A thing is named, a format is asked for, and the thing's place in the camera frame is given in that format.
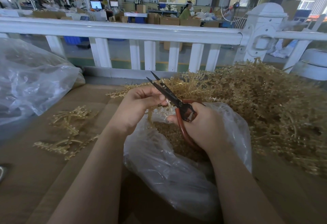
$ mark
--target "plastic bag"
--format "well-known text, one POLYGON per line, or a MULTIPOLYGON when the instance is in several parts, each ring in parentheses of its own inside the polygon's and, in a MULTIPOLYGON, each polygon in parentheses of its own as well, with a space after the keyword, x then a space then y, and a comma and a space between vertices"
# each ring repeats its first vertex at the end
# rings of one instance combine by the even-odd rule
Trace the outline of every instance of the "plastic bag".
MULTIPOLYGON (((246 121, 224 103, 204 103, 223 116, 228 141, 251 171, 250 131, 246 121)), ((156 121, 164 111, 152 115, 156 121)), ((214 221, 219 198, 210 164, 199 164, 173 152, 172 145, 155 128, 150 127, 145 115, 124 144, 125 166, 175 209, 203 221, 214 221)))
POLYGON ((0 39, 0 125, 41 115, 73 87, 80 69, 22 40, 0 39))

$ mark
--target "standing fan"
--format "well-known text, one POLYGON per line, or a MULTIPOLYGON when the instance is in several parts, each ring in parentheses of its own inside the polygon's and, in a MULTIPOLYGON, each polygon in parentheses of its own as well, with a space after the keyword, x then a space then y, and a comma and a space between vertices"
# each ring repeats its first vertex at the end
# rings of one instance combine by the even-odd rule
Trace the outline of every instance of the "standing fan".
POLYGON ((237 22, 238 20, 240 20, 241 18, 243 18, 246 15, 246 12, 248 11, 248 6, 249 6, 249 1, 250 0, 228 0, 230 2, 230 4, 232 4, 231 6, 229 6, 229 11, 231 11, 230 15, 228 17, 230 17, 227 19, 226 17, 224 17, 223 14, 223 9, 225 9, 224 6, 221 6, 220 11, 221 11, 221 15, 223 16, 223 18, 230 22, 229 23, 229 28, 232 27, 233 22, 237 22))

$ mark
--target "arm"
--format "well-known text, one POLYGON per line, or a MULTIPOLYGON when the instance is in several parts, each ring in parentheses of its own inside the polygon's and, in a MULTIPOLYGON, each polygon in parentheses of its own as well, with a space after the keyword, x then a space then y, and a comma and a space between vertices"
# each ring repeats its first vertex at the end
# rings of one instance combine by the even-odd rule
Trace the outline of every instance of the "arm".
MULTIPOLYGON (((192 106, 198 115, 184 125, 214 167, 224 223, 284 223, 234 148, 227 143, 220 115, 199 103, 192 106)), ((176 116, 169 116, 168 120, 177 123, 176 116)))
POLYGON ((130 90, 48 224, 117 223, 124 142, 150 106, 164 104, 153 86, 130 90))

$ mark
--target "factory floor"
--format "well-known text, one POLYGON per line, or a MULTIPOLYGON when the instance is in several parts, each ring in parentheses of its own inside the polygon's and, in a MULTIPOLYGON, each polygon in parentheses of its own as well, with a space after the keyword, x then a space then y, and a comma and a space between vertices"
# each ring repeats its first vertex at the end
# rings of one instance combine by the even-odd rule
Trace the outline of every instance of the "factory floor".
MULTIPOLYGON (((30 44, 33 44, 39 48, 43 48, 47 51, 50 51, 50 47, 48 45, 45 36, 27 35, 27 36, 22 36, 22 40, 30 44)), ((124 40, 124 41, 108 40, 108 46, 109 46, 110 56, 112 60, 112 67, 119 68, 119 69, 131 69, 129 40, 124 40)), ((76 45, 67 44, 64 40, 63 40, 63 47, 67 58, 74 65, 94 66, 91 49, 81 49, 78 48, 76 45)), ((192 47, 190 46, 183 46, 182 50, 180 51, 179 58, 178 58, 179 72, 185 72, 188 70, 191 49, 192 47)), ((209 50, 210 50, 210 45, 205 44, 203 49, 200 69, 205 69, 209 50)), ((236 54, 236 50, 237 50, 237 46, 231 49, 231 46, 229 45, 222 45, 216 66, 232 65, 236 54)), ((141 69, 144 69, 144 42, 143 41, 140 41, 140 59, 141 59, 141 69)), ((156 58, 156 69, 158 71, 167 71, 168 59, 169 59, 169 50, 164 50, 163 44, 160 44, 159 56, 157 56, 156 58)), ((277 63, 282 65, 286 62, 286 59, 277 58, 269 54, 266 54, 263 61, 267 63, 274 63, 274 64, 277 63)))

